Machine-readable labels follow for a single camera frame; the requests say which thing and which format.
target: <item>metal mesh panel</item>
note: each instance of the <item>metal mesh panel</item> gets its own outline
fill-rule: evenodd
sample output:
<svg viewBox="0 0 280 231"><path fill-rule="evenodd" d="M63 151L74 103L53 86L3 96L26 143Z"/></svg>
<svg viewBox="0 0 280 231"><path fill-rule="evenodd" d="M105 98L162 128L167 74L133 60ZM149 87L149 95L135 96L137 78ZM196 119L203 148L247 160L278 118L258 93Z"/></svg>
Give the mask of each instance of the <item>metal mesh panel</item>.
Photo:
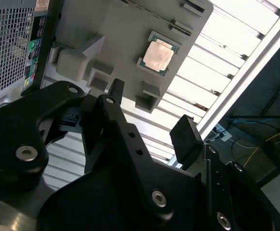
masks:
<svg viewBox="0 0 280 231"><path fill-rule="evenodd" d="M0 91L24 76L33 10L0 10Z"/></svg>

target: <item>yellow cable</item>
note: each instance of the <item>yellow cable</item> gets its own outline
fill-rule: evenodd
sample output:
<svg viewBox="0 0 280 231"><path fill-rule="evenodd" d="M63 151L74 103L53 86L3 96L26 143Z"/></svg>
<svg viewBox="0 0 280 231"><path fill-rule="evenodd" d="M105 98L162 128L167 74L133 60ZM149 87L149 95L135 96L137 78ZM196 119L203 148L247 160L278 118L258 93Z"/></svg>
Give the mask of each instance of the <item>yellow cable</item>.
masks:
<svg viewBox="0 0 280 231"><path fill-rule="evenodd" d="M246 163L244 164L243 167L245 167L247 165L247 163L249 162L249 160L251 159L251 157L256 153L256 151L259 150L259 148L256 148L255 151L250 155L250 157L248 158L248 160L246 161Z"/></svg>
<svg viewBox="0 0 280 231"><path fill-rule="evenodd" d="M278 133L278 134L276 134L276 135L273 135L272 137L269 137L267 140L265 140L265 142L267 142L267 141L269 141L269 140L271 140L271 139L273 139L273 138L275 138L275 137L277 137L277 136L279 136L279 135L280 135L280 133ZM244 164L243 167L245 167L245 166L247 165L247 163L250 161L251 157L257 152L257 150L258 150L259 148L260 148L260 147L258 147L258 148L255 149L255 151L250 155L250 157L248 158L248 160L246 161L246 163Z"/></svg>

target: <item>power strip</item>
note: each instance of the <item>power strip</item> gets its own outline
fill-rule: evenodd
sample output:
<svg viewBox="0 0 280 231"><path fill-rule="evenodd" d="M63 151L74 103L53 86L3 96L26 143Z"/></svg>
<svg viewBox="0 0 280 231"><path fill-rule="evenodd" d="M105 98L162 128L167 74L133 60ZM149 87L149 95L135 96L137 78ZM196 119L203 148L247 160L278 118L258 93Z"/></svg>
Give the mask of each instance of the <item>power strip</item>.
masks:
<svg viewBox="0 0 280 231"><path fill-rule="evenodd" d="M223 134L223 137L221 138L221 140L224 142L226 142L227 140L229 140L232 137L232 135L228 131L226 131L223 128L223 126L221 126L220 124L215 125L215 131Z"/></svg>

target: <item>mounting hole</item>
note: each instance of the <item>mounting hole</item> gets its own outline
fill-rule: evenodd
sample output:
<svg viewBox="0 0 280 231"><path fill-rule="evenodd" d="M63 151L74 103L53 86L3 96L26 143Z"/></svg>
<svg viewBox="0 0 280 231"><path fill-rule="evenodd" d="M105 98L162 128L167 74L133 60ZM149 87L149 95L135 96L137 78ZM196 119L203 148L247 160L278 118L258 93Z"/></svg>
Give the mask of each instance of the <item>mounting hole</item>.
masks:
<svg viewBox="0 0 280 231"><path fill-rule="evenodd" d="M143 151L142 151L140 148L137 148L137 149L136 149L136 153L137 153L138 155L143 155Z"/></svg>
<svg viewBox="0 0 280 231"><path fill-rule="evenodd" d="M133 132L129 132L128 135L131 137L131 138L135 138L136 135L133 133Z"/></svg>
<svg viewBox="0 0 280 231"><path fill-rule="evenodd" d="M71 91L72 93L78 93L78 90L76 88L69 88L69 91Z"/></svg>
<svg viewBox="0 0 280 231"><path fill-rule="evenodd" d="M216 171L217 176L219 176L220 178L223 178L223 176L221 175L221 173L219 171Z"/></svg>
<svg viewBox="0 0 280 231"><path fill-rule="evenodd" d="M217 221L223 227L224 230L231 230L231 224L229 220L222 213L217 213Z"/></svg>
<svg viewBox="0 0 280 231"><path fill-rule="evenodd" d="M217 183L217 186L222 190L224 191L225 189L222 187L222 185L220 183Z"/></svg>
<svg viewBox="0 0 280 231"><path fill-rule="evenodd" d="M32 146L21 146L16 150L16 157L22 161L32 161L38 156L37 150Z"/></svg>
<svg viewBox="0 0 280 231"><path fill-rule="evenodd" d="M113 99L110 99L110 98L106 98L106 101L107 101L108 103L114 103L114 102L115 102Z"/></svg>
<svg viewBox="0 0 280 231"><path fill-rule="evenodd" d="M158 207L165 207L167 205L167 199L165 198L165 195L158 190L153 191L152 193L152 199L153 202L158 206Z"/></svg>

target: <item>silver bolt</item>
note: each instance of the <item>silver bolt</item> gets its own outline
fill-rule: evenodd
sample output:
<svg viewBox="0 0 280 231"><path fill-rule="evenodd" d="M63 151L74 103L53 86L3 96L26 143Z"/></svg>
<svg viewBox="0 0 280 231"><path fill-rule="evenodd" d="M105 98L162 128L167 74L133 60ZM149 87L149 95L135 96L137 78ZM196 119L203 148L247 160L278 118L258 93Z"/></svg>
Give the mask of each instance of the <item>silver bolt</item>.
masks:
<svg viewBox="0 0 280 231"><path fill-rule="evenodd" d="M114 101L110 98L106 98L106 101L109 102L109 103L114 103Z"/></svg>
<svg viewBox="0 0 280 231"><path fill-rule="evenodd" d="M38 151L31 146L21 146L16 150L16 157L22 161L32 161L38 156Z"/></svg>
<svg viewBox="0 0 280 231"><path fill-rule="evenodd" d="M160 191L154 191L152 193L152 199L158 207L162 208L167 205L167 199L165 198L165 195Z"/></svg>
<svg viewBox="0 0 280 231"><path fill-rule="evenodd" d="M238 164L235 164L234 166L236 167L237 170L239 170L240 172L242 172L241 166L239 166Z"/></svg>
<svg viewBox="0 0 280 231"><path fill-rule="evenodd" d="M231 230L231 224L229 220L222 213L217 213L217 220L219 224L223 227L223 229Z"/></svg>
<svg viewBox="0 0 280 231"><path fill-rule="evenodd" d="M212 146L208 146L209 150L211 150L212 153L216 153L215 148L213 148Z"/></svg>
<svg viewBox="0 0 280 231"><path fill-rule="evenodd" d="M78 90L76 88L69 88L69 91L71 91L72 93L78 93Z"/></svg>

